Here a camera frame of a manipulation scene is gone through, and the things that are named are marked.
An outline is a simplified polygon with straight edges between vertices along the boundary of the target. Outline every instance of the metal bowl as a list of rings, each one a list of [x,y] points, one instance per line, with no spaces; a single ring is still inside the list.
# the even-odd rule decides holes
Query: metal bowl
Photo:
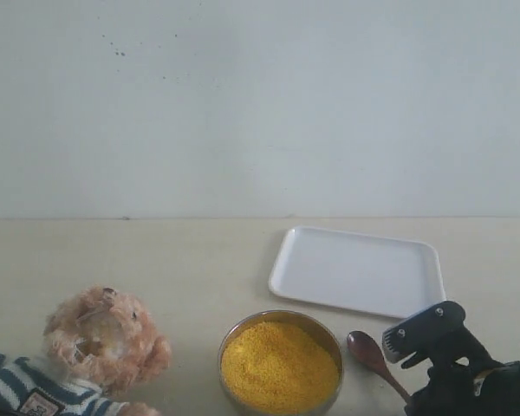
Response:
[[[224,381],[224,376],[222,374],[222,357],[224,355],[224,351],[226,347],[239,335],[243,333],[246,329],[253,327],[261,322],[282,322],[296,325],[301,328],[307,334],[309,334],[320,347],[324,348],[329,355],[333,358],[335,365],[337,366],[337,370],[339,372],[339,381],[337,386],[335,387],[334,392],[329,396],[326,401],[321,403],[318,407],[311,409],[305,413],[299,413],[304,416],[321,416],[326,414],[331,406],[337,400],[337,396],[341,391],[342,379],[343,379],[343,363],[341,356],[341,349],[339,347],[339,342],[335,339],[334,335],[319,323],[316,319],[300,314],[298,312],[293,312],[290,310],[267,310],[264,312],[260,312],[254,315],[251,315],[247,318],[244,318],[241,322],[235,325],[225,336],[224,340],[221,343],[221,346],[218,351],[218,374],[221,386],[224,390],[226,397],[229,399],[231,404],[235,407],[239,414],[243,416],[269,416],[269,413],[257,410],[246,403],[243,403],[233,392],[227,387]]]

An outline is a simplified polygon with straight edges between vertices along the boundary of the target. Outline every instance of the white wall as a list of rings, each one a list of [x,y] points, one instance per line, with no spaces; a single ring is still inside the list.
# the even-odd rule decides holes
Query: white wall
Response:
[[[520,215],[520,1],[0,0],[0,218],[287,215]]]

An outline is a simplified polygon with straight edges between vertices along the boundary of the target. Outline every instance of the striped shirt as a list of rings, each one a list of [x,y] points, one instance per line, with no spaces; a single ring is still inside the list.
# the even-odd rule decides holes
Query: striped shirt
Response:
[[[126,403],[102,397],[86,380],[54,381],[37,360],[0,354],[0,408],[29,416],[115,416]]]

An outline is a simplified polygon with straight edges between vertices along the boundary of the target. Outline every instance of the teddy bear head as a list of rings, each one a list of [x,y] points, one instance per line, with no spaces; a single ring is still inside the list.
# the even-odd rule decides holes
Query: teddy bear head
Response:
[[[110,394],[151,380],[172,356],[142,301],[108,287],[94,286],[60,303],[43,334],[52,362]]]

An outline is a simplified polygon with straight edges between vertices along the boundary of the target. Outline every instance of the wooden spoon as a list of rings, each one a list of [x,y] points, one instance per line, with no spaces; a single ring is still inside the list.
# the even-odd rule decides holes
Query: wooden spoon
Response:
[[[374,338],[365,332],[353,331],[347,336],[347,345],[348,351],[356,360],[389,383],[406,403],[410,401],[410,394],[389,371],[381,348]]]

